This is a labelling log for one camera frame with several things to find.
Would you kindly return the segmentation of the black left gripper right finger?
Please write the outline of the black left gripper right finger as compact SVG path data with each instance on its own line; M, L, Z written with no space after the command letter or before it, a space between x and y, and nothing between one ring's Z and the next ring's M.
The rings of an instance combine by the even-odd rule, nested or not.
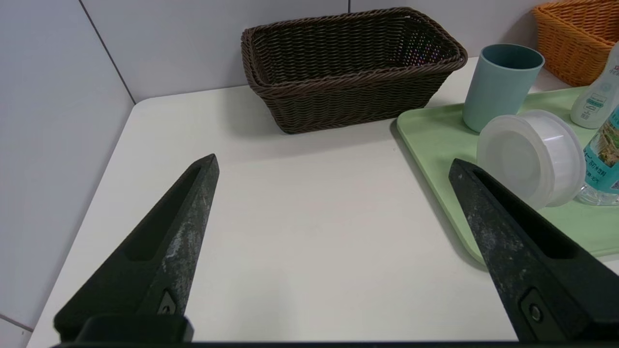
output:
M449 181L521 342L616 342L619 278L477 165Z

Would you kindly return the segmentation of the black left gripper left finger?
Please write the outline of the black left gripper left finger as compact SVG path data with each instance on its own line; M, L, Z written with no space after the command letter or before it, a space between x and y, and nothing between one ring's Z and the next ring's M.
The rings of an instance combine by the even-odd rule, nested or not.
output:
M54 317L62 340L190 340L185 317L219 165L196 160Z

